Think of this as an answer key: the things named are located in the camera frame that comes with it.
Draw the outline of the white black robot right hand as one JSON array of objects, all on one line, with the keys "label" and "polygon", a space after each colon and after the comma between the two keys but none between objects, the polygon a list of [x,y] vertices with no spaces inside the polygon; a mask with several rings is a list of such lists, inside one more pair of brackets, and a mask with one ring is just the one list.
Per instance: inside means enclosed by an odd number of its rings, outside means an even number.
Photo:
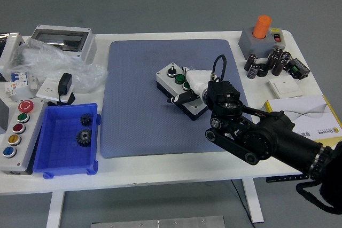
[{"label": "white black robot right hand", "polygon": [[183,67],[185,78],[190,86],[190,91],[170,97],[167,102],[175,105],[181,105],[192,102],[198,98],[204,99],[207,92],[209,81],[216,79],[216,75],[212,70],[197,70]]}]

